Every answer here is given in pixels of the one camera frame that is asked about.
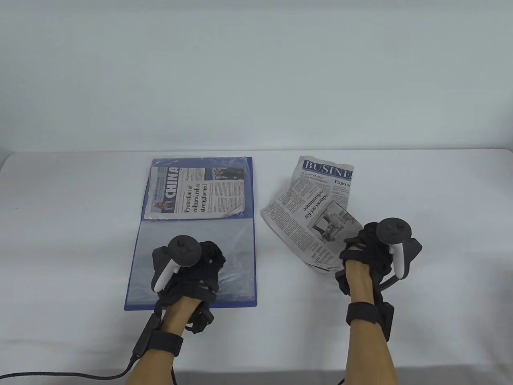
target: white backdrop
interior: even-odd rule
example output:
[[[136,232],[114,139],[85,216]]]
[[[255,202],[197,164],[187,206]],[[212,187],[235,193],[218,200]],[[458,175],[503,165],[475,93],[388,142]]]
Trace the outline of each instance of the white backdrop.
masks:
[[[511,1],[290,3],[4,0],[0,148],[510,147]]]

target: clear plastic sheet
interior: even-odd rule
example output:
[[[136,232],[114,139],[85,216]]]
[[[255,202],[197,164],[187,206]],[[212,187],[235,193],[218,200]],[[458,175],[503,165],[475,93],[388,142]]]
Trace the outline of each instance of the clear plastic sheet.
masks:
[[[133,256],[125,310],[153,308],[157,295],[150,288],[153,276],[151,253],[153,249],[167,245],[173,237],[181,234],[190,235],[198,242],[208,240],[216,243],[226,258],[226,263],[219,273],[218,298],[212,307],[256,306],[251,158],[176,158],[152,162],[152,166],[162,164],[212,169],[206,173],[214,173],[214,169],[224,167],[243,167],[244,211],[226,218],[205,220],[145,220],[143,214]],[[149,192],[148,186],[143,208],[147,206],[148,196],[151,194],[153,193]]]

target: hand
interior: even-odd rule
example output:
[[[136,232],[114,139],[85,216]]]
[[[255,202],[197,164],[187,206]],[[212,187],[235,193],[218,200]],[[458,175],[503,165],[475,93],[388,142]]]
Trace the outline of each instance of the hand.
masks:
[[[392,271],[392,254],[389,246],[381,242],[376,234],[376,222],[367,223],[354,238],[347,238],[346,249],[340,253],[344,266],[348,260],[360,261],[370,266],[370,273],[378,274],[381,279]]]
[[[167,308],[162,320],[161,330],[166,333],[182,335],[186,324],[200,303],[199,299],[180,298],[177,303]]]
[[[187,330],[193,333],[202,332],[206,325],[212,323],[214,317],[210,312],[210,304],[215,302],[219,291],[218,274],[225,263],[223,253],[213,242],[201,242],[200,260],[191,267],[181,267],[173,274],[163,290],[158,292],[159,300],[155,311],[162,311],[169,306],[169,313],[174,318],[182,316],[182,323],[192,323]]]

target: black glove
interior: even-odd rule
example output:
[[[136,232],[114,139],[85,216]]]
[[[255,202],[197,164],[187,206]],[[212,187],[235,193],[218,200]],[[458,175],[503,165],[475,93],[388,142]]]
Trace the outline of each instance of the black glove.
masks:
[[[158,292],[159,300],[155,304],[155,313],[178,302],[182,297],[201,300],[201,304],[189,319],[193,333],[202,332],[206,325],[212,323],[214,316],[210,304],[215,302],[219,291],[218,274],[226,259],[217,245],[211,241],[200,242],[201,258],[191,267],[181,267],[173,274],[163,290]]]
[[[382,301],[379,284],[383,277],[392,271],[392,254],[390,254],[390,247],[378,239],[376,235],[377,225],[377,222],[367,223],[356,237],[344,239],[346,248],[340,253],[340,259],[342,259],[344,267],[347,260],[359,261],[369,265],[375,299]],[[357,246],[362,251],[349,250],[351,246]],[[345,270],[336,273],[335,278],[339,283],[340,290],[348,295],[349,284]]]

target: vr controller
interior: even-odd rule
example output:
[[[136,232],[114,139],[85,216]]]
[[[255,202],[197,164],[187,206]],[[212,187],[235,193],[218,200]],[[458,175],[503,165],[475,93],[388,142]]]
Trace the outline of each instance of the vr controller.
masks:
[[[378,223],[376,235],[390,247],[393,259],[394,275],[380,284],[379,290],[383,291],[408,276],[410,264],[422,250],[422,245],[411,237],[410,225],[400,218],[383,219]]]
[[[201,258],[201,245],[193,237],[178,235],[167,246],[158,247],[151,254],[155,274],[151,289],[158,293],[166,287],[180,267],[191,267]]]

